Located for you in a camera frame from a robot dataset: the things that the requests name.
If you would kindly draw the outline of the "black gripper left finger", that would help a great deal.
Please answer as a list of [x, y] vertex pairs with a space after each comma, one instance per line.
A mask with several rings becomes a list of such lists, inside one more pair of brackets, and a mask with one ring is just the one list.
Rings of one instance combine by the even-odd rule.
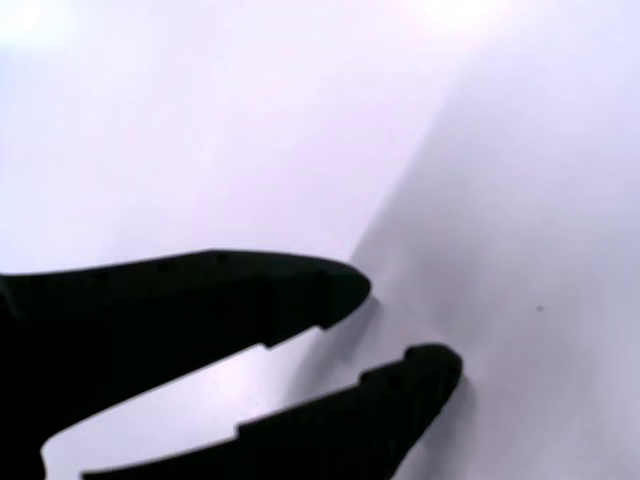
[[338, 261], [203, 251], [1, 279], [1, 430], [31, 447], [254, 345], [328, 329], [370, 280]]

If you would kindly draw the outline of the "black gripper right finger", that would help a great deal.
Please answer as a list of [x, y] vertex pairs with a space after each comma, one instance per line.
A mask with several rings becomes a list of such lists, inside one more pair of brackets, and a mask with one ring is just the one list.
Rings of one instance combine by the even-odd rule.
[[242, 424], [228, 442], [87, 479], [390, 479], [456, 389], [463, 360], [409, 348], [347, 389]]

